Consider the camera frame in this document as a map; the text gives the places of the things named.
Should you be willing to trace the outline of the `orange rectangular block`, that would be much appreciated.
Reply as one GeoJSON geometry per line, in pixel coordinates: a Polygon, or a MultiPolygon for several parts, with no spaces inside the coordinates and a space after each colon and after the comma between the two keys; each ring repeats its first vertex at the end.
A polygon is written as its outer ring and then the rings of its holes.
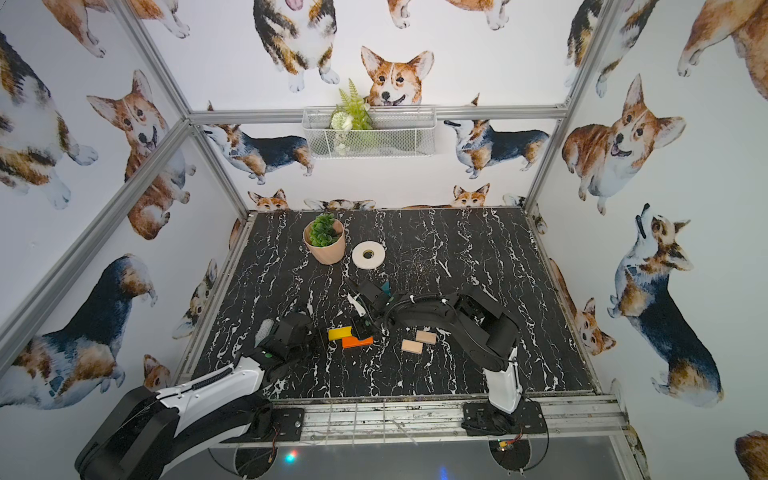
{"type": "Polygon", "coordinates": [[[352,348],[358,348],[358,347],[364,347],[369,346],[374,343],[373,337],[368,337],[365,339],[358,339],[354,336],[348,336],[344,337],[342,339],[342,348],[343,349],[352,349],[352,348]]]}

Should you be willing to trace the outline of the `yellow rectangular block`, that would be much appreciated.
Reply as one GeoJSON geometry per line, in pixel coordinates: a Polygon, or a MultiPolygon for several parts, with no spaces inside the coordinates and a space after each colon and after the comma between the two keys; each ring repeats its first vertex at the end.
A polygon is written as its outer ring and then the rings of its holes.
{"type": "Polygon", "coordinates": [[[351,326],[334,328],[334,329],[330,329],[327,332],[328,340],[331,342],[342,340],[344,338],[351,337],[352,335],[353,335],[353,332],[352,332],[351,326]]]}

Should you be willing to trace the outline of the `natural wood block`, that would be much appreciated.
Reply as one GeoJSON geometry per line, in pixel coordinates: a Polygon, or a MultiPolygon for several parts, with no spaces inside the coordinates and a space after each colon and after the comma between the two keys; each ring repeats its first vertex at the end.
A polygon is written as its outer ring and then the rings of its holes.
{"type": "Polygon", "coordinates": [[[437,343],[437,335],[433,332],[418,330],[415,340],[423,344],[435,345],[437,343]]]}
{"type": "Polygon", "coordinates": [[[401,344],[401,350],[406,353],[420,355],[423,353],[424,344],[418,341],[404,339],[401,344]]]}

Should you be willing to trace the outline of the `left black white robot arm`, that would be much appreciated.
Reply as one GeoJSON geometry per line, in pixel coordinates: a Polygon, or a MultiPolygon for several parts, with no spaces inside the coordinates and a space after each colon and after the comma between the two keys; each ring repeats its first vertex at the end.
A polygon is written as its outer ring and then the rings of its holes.
{"type": "Polygon", "coordinates": [[[288,432],[261,390],[310,353],[317,330],[294,312],[266,320],[249,352],[197,379],[152,391],[130,390],[75,460],[82,479],[159,479],[179,463],[221,442],[275,442],[288,432]]]}

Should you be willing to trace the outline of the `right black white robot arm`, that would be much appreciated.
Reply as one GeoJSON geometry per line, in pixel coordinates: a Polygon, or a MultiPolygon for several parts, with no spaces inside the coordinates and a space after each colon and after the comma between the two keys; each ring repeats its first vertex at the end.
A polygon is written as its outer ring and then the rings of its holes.
{"type": "Polygon", "coordinates": [[[521,433],[513,417],[523,401],[517,361],[520,327],[512,314],[481,287],[470,285],[440,295],[393,294],[369,280],[347,278],[347,300],[359,318],[356,337],[368,338],[407,328],[429,327],[449,334],[465,355],[482,368],[488,404],[462,422],[470,436],[521,433]]]}

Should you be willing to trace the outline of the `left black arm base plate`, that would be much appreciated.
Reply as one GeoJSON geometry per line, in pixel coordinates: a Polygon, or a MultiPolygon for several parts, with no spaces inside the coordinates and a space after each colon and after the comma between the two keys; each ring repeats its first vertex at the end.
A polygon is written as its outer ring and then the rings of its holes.
{"type": "Polygon", "coordinates": [[[227,443],[266,443],[298,441],[301,438],[306,410],[277,408],[258,412],[243,435],[227,443]]]}

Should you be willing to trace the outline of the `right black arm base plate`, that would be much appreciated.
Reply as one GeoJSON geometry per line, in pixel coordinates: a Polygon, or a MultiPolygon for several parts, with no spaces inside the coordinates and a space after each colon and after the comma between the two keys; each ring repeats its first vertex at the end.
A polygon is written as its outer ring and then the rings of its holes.
{"type": "Polygon", "coordinates": [[[541,405],[523,399],[512,414],[507,414],[489,402],[464,403],[461,427],[468,436],[517,436],[546,434],[548,425],[541,405]]]}

